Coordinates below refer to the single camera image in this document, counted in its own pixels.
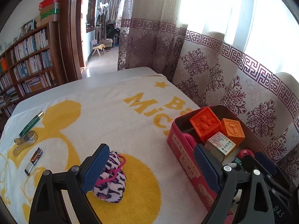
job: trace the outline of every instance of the green pen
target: green pen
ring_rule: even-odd
[[[37,116],[35,116],[30,122],[25,126],[25,128],[19,134],[20,137],[27,134],[32,127],[44,116],[44,112],[39,112]]]

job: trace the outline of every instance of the doorway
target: doorway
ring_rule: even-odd
[[[82,1],[61,0],[60,47],[68,82],[82,79],[80,70],[80,67],[84,67],[81,32]]]

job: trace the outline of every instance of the yellow and white towel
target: yellow and white towel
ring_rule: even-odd
[[[127,186],[119,204],[87,194],[104,224],[198,224],[206,209],[166,142],[173,119],[196,108],[165,77],[149,75],[17,114],[8,120],[0,141],[0,195],[16,221],[28,223],[42,172],[80,165],[103,142],[127,159]],[[45,115],[33,129],[38,141],[14,157],[13,139],[40,111]],[[44,154],[28,177],[24,169],[38,147]],[[72,222],[78,223],[65,193],[64,198]]]

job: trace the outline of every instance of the yellow star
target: yellow star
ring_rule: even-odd
[[[160,88],[165,88],[169,85],[167,85],[165,82],[157,82],[156,81],[156,85],[154,87],[160,87]]]

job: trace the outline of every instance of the sheer curtain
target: sheer curtain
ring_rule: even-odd
[[[121,20],[124,11],[125,0],[121,0],[117,11],[117,20]]]
[[[119,69],[226,106],[299,183],[299,25],[281,0],[126,0],[123,15]]]

